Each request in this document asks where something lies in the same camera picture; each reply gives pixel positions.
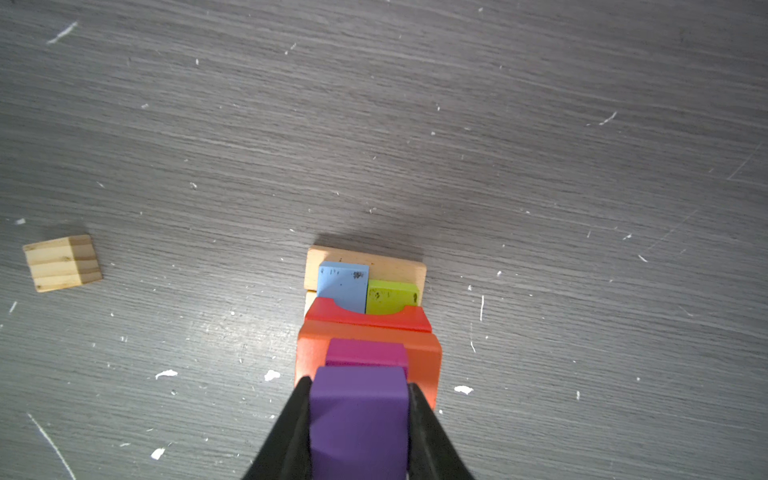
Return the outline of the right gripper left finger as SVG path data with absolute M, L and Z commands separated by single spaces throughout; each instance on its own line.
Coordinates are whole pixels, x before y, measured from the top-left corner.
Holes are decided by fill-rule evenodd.
M 302 377 L 278 416 L 245 480 L 311 479 L 310 390 L 312 380 Z

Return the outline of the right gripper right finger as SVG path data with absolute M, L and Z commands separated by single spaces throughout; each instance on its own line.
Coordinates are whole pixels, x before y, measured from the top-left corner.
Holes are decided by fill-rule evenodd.
M 408 478 L 474 480 L 416 383 L 408 384 Z

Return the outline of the purple wood cube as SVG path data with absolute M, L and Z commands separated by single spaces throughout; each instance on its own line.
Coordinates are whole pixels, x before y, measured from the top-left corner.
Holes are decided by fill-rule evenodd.
M 409 398 L 400 367 L 317 370 L 310 390 L 314 479 L 404 479 Z

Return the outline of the orange wood block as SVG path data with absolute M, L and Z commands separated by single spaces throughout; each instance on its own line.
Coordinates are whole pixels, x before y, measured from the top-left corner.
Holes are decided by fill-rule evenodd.
M 294 383 L 304 376 L 314 378 L 325 365 L 334 338 L 402 344 L 408 357 L 408 382 L 420 387 L 432 409 L 437 407 L 442 347 L 433 333 L 308 320 L 298 333 Z

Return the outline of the magenta wood cube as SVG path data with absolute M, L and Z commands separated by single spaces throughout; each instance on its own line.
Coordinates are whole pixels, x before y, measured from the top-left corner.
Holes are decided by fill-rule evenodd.
M 407 350 L 404 345 L 355 339 L 331 339 L 325 365 L 329 367 L 399 367 L 404 371 L 405 376 L 408 376 L 409 371 Z

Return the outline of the red arch wood block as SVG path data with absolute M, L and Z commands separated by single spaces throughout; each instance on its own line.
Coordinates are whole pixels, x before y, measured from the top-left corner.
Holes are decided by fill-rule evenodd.
M 431 333 L 432 326 L 419 306 L 406 306 L 392 314 L 375 315 L 353 312 L 338 306 L 333 299 L 317 297 L 305 313 L 304 320 L 388 328 Z

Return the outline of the natural wood block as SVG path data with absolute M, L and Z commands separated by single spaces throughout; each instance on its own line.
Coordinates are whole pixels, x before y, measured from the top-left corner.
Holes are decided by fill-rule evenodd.
M 314 300 L 317 297 L 316 291 L 307 291 L 305 295 L 305 307 L 304 307 L 304 313 L 307 313 L 309 309 L 311 308 L 312 304 L 314 303 Z
M 427 275 L 427 266 L 422 262 L 313 245 L 309 248 L 306 259 L 306 291 L 317 291 L 318 269 L 324 261 L 368 265 L 369 277 L 372 279 L 415 284 L 420 290 L 419 306 L 422 305 Z

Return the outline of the green wood block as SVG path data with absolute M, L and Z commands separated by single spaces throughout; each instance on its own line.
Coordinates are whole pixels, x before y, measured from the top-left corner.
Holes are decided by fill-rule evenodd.
M 370 279 L 366 310 L 369 315 L 390 315 L 407 306 L 419 306 L 420 290 L 415 284 Z

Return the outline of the blue wood block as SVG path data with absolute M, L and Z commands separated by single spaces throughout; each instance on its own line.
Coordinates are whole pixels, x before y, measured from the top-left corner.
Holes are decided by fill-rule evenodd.
M 332 299 L 347 311 L 364 314 L 370 267 L 324 261 L 318 269 L 317 296 Z

